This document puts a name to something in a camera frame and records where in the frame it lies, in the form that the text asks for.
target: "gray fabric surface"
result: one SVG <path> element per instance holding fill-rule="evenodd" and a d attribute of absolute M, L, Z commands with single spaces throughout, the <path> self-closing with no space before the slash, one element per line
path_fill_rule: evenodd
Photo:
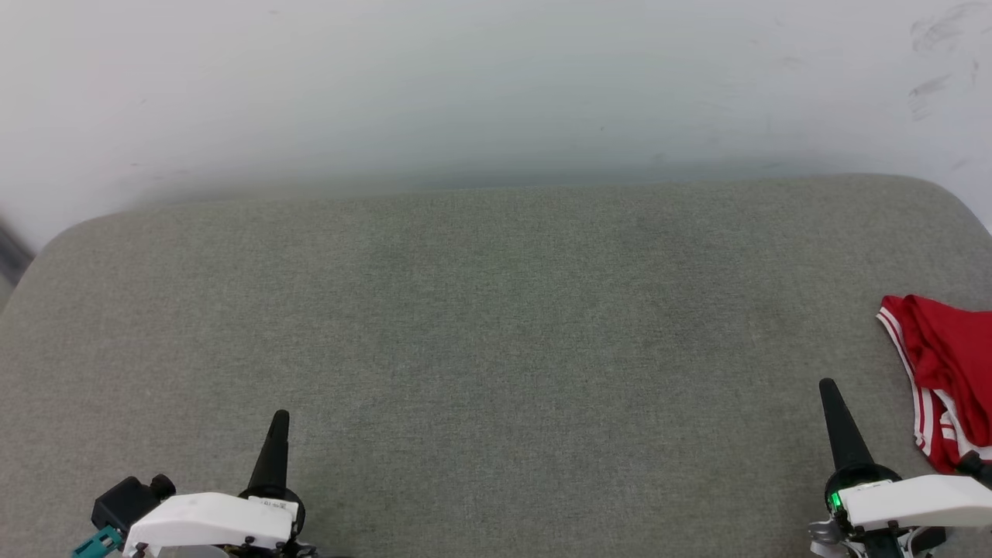
<path fill-rule="evenodd" d="M 805 556 L 817 381 L 880 463 L 930 473 L 874 315 L 890 293 L 987 310 L 990 287 L 974 216 L 885 176 L 97 219 L 0 318 L 0 555 L 67 554 L 128 475 L 240 491 L 285 407 L 328 553 Z"/>

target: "black connector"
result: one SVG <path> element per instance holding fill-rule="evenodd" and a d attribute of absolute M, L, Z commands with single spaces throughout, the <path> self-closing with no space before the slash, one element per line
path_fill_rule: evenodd
<path fill-rule="evenodd" d="M 156 475 L 147 487 L 128 477 L 96 499 L 90 520 L 97 529 L 113 527 L 126 539 L 131 525 L 175 493 L 176 486 L 165 475 Z"/>
<path fill-rule="evenodd" d="M 978 453 L 974 450 L 964 454 L 957 464 L 959 473 L 963 473 L 979 481 L 986 488 L 992 490 L 992 465 L 982 461 Z"/>

